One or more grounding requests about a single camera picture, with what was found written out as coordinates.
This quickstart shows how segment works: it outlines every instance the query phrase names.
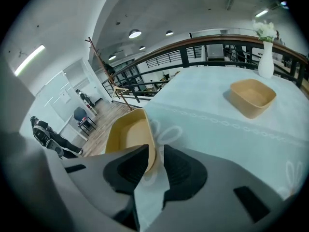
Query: fluorescent tube light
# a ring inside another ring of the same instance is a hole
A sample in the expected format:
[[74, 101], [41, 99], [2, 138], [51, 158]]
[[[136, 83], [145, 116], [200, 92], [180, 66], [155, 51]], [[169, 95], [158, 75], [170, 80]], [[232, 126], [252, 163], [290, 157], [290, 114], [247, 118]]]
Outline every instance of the fluorescent tube light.
[[25, 60], [24, 62], [19, 65], [17, 70], [15, 71], [15, 76], [18, 76], [21, 71], [26, 67], [27, 64], [35, 57], [37, 56], [43, 49], [45, 49], [44, 45], [40, 45], [39, 48], [37, 48], [33, 53], [31, 53]]
[[268, 12], [268, 10], [263, 10], [261, 13], [258, 13], [255, 17], [260, 17], [264, 14], [266, 14]]

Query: wooden floor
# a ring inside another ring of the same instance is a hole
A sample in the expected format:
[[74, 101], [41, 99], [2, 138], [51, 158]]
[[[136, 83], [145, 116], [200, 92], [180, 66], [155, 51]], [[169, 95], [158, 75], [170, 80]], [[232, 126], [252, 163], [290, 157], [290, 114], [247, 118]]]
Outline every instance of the wooden floor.
[[[88, 141], [83, 145], [83, 156], [95, 156], [101, 154], [105, 149], [113, 122], [117, 118], [130, 112], [129, 108], [124, 104], [117, 102], [108, 103], [103, 100], [96, 103], [95, 110], [98, 113], [94, 120], [97, 124], [96, 130], [91, 130]], [[72, 143], [79, 146], [80, 143], [78, 143], [77, 140], [80, 139], [76, 138]]]

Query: chair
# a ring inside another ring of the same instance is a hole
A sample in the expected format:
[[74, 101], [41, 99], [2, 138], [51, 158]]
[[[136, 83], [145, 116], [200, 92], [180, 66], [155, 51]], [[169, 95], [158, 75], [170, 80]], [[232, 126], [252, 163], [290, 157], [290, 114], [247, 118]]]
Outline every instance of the chair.
[[85, 127], [88, 131], [90, 131], [90, 130], [89, 130], [89, 128], [88, 128], [86, 125], [89, 125], [89, 126], [91, 126], [93, 129], [96, 129], [91, 123], [89, 123], [88, 119], [89, 119], [93, 124], [95, 124], [95, 125], [97, 125], [97, 124], [96, 124], [95, 122], [93, 122], [91, 118], [88, 117], [86, 111], [85, 111], [83, 108], [81, 108], [81, 107], [76, 108], [76, 109], [74, 110], [74, 114], [73, 114], [73, 115], [74, 115], [74, 118], [78, 121], [78, 127], [79, 127], [80, 129], [82, 129], [82, 131], [83, 131], [84, 133], [86, 133], [88, 136], [89, 136], [89, 134], [88, 134], [86, 131], [83, 130], [82, 126]]

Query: wooden coat rack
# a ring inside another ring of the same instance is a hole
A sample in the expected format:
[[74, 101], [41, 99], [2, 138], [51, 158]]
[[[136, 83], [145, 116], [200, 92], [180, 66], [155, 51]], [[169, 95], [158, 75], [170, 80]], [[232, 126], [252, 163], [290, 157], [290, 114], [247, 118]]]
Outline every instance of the wooden coat rack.
[[[101, 68], [104, 69], [108, 79], [110, 80], [111, 84], [113, 85], [113, 89], [118, 89], [118, 86], [116, 85], [116, 83], [114, 82], [112, 76], [108, 73], [107, 69], [104, 66], [103, 60], [101, 59], [100, 55], [98, 54], [98, 51], [96, 50], [95, 46], [92, 43], [92, 40], [90, 39], [90, 37], [88, 37], [88, 40], [85, 40], [87, 42], [90, 42], [91, 48], [94, 50], [95, 55], [99, 61], [99, 64], [101, 64]], [[129, 107], [130, 111], [132, 111], [132, 107], [127, 103], [127, 101], [125, 100], [124, 96], [122, 95], [122, 93], [119, 93], [118, 95], [120, 95], [120, 97], [124, 100], [124, 102], [126, 103], [126, 105]]]

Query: tan plastic box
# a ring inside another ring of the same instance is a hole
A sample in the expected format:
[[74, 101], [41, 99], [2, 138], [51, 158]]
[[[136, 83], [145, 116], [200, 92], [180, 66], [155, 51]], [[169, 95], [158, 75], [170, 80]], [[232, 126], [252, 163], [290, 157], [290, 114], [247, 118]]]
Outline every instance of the tan plastic box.
[[154, 164], [156, 151], [149, 121], [142, 108], [133, 110], [113, 123], [105, 152], [111, 153], [137, 145], [149, 145], [147, 172]]
[[238, 81], [230, 87], [229, 101], [247, 118], [259, 116], [276, 98], [275, 91], [255, 79]]

